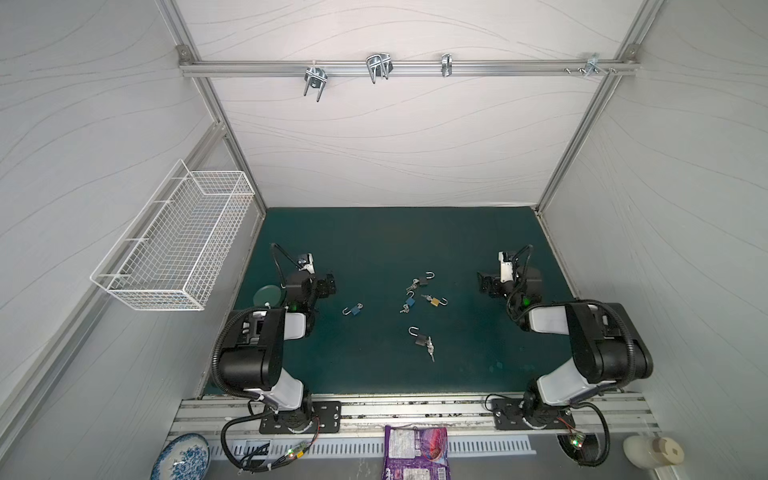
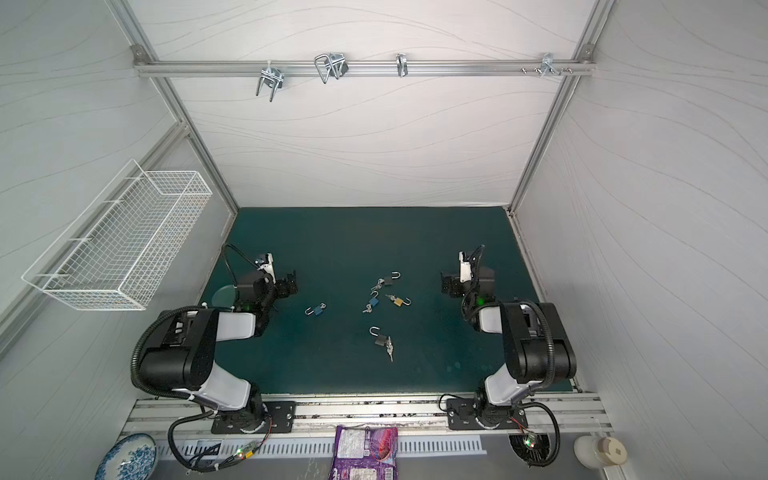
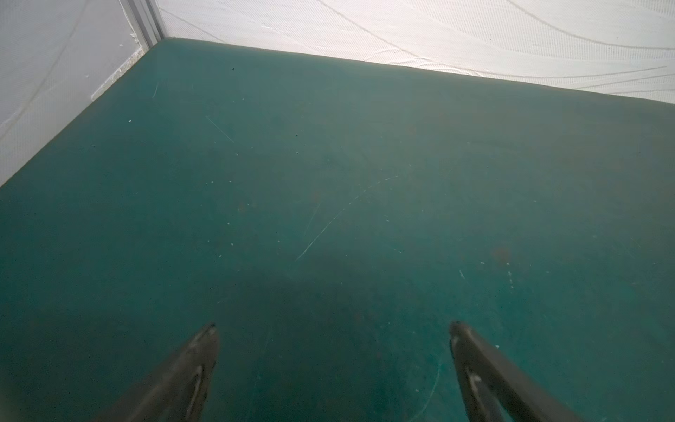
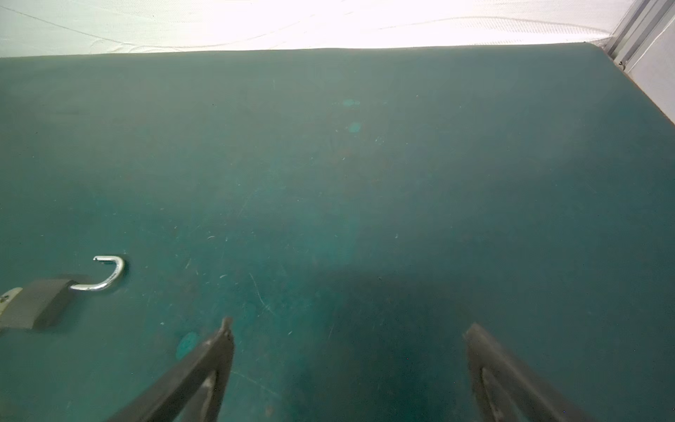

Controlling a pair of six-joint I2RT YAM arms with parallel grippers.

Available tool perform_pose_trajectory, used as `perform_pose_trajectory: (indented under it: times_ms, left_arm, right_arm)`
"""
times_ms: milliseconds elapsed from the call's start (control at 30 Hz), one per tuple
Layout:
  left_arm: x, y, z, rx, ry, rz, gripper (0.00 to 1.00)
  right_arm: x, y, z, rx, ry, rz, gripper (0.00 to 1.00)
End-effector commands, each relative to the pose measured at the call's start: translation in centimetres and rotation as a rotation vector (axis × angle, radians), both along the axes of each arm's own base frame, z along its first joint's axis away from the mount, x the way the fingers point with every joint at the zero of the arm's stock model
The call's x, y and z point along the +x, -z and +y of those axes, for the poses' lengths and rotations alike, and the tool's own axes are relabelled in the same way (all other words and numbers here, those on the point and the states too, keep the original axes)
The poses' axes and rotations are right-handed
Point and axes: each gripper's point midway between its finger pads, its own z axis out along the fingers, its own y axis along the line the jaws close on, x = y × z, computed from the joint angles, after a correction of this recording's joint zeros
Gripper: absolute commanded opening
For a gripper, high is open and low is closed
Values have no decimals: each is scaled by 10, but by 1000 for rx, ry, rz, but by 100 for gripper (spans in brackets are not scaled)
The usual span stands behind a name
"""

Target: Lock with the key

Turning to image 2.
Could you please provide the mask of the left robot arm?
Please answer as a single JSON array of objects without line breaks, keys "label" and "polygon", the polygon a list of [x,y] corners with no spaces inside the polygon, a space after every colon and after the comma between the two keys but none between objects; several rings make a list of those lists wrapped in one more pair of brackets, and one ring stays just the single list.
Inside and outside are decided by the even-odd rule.
[{"label": "left robot arm", "polygon": [[235,289],[230,309],[195,305],[162,311],[134,347],[130,360],[134,387],[260,424],[267,408],[258,386],[219,366],[216,347],[262,336],[275,302],[298,292],[296,273],[276,279],[257,270],[250,283]]}]

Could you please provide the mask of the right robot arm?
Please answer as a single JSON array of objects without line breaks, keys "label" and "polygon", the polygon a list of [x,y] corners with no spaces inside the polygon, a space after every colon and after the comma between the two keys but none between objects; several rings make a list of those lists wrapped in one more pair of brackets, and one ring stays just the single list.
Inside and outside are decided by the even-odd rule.
[{"label": "right robot arm", "polygon": [[461,316],[474,330],[502,337],[503,364],[483,380],[470,414],[494,429],[524,411],[525,400],[552,384],[571,379],[576,356],[559,311],[550,302],[495,297],[494,272],[441,274],[441,291],[462,300]]}]

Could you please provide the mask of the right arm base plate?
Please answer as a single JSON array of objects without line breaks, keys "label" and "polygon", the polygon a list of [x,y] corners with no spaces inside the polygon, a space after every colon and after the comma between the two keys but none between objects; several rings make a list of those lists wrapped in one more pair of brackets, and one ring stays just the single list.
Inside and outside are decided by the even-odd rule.
[{"label": "right arm base plate", "polygon": [[528,423],[519,409],[495,406],[490,403],[477,405],[473,398],[445,395],[438,400],[438,408],[447,416],[452,431],[522,431]]}]

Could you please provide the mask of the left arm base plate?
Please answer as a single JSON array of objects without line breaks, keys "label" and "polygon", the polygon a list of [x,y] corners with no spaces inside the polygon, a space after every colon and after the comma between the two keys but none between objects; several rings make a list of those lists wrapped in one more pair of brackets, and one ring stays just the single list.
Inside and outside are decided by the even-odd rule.
[{"label": "left arm base plate", "polygon": [[255,407],[219,413],[211,433],[217,435],[290,433],[297,404],[294,401],[266,401]]}]

